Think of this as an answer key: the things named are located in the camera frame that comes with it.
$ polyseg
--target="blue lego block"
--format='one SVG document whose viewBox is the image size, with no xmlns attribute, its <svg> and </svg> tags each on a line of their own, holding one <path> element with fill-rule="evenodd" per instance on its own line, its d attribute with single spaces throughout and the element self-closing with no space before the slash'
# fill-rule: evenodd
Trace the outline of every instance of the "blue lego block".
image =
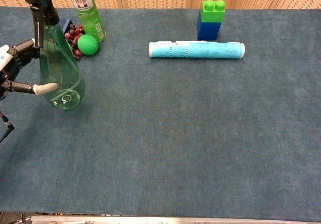
<svg viewBox="0 0 321 224">
<path fill-rule="evenodd" d="M 72 24 L 72 21 L 70 19 L 60 19 L 59 23 L 64 34 L 66 32 L 69 32 L 70 24 Z"/>
<path fill-rule="evenodd" d="M 196 25 L 197 40 L 216 40 L 220 26 L 220 22 L 202 22 L 201 13 L 199 13 Z"/>
</svg>

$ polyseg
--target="green tennis ball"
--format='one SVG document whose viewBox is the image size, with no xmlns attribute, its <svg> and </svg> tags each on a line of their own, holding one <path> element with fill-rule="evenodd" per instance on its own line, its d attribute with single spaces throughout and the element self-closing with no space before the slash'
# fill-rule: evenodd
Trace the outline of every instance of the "green tennis ball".
<svg viewBox="0 0 321 224">
<path fill-rule="evenodd" d="M 77 42 L 79 50 L 86 55 L 95 54 L 98 50 L 98 42 L 92 35 L 82 35 Z"/>
</svg>

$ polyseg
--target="table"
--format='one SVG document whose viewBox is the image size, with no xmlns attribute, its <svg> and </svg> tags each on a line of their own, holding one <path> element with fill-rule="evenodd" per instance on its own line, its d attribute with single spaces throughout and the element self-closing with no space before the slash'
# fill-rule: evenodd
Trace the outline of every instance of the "table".
<svg viewBox="0 0 321 224">
<path fill-rule="evenodd" d="M 74 111 L 1 101 L 1 211 L 321 221 L 320 10 L 226 10 L 218 41 L 245 43 L 241 60 L 149 58 L 196 39 L 197 10 L 100 13 Z M 0 15 L 1 45 L 33 37 L 28 8 Z M 38 61 L 17 81 L 39 83 Z"/>
</svg>

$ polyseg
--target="spray bottle nozzle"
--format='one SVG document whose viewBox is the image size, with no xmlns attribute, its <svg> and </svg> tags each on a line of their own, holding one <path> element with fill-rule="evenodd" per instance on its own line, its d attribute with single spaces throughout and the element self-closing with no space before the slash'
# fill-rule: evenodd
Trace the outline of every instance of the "spray bottle nozzle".
<svg viewBox="0 0 321 224">
<path fill-rule="evenodd" d="M 44 41 L 44 22 L 46 25 L 55 25 L 59 17 L 51 0 L 25 0 L 30 4 L 35 30 L 35 46 L 42 47 Z"/>
</svg>

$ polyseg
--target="spray bottle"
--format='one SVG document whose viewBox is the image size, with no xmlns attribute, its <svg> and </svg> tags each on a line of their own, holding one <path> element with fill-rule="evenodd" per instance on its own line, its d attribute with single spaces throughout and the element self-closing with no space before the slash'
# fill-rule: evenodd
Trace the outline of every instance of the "spray bottle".
<svg viewBox="0 0 321 224">
<path fill-rule="evenodd" d="M 40 47 L 40 80 L 59 88 L 44 94 L 61 110 L 74 109 L 85 93 L 85 82 L 60 28 L 57 10 L 51 0 L 25 0 L 33 13 L 35 46 Z"/>
</svg>

